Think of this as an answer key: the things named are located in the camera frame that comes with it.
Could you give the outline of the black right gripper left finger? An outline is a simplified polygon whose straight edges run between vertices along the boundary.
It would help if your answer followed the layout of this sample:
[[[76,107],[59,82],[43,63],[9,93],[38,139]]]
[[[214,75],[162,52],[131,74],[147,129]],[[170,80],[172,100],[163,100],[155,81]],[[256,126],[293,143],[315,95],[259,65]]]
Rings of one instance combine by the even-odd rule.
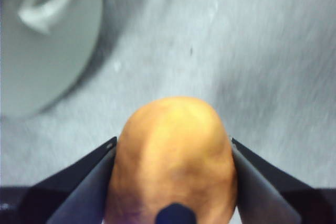
[[[19,206],[23,223],[102,223],[116,137],[32,186]]]

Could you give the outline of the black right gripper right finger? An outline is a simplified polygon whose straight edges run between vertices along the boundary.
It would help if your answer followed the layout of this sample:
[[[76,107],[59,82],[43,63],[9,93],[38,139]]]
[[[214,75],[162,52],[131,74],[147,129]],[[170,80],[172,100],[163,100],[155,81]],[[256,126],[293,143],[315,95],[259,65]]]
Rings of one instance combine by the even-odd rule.
[[[326,222],[322,193],[265,161],[233,137],[230,141],[242,223]]]

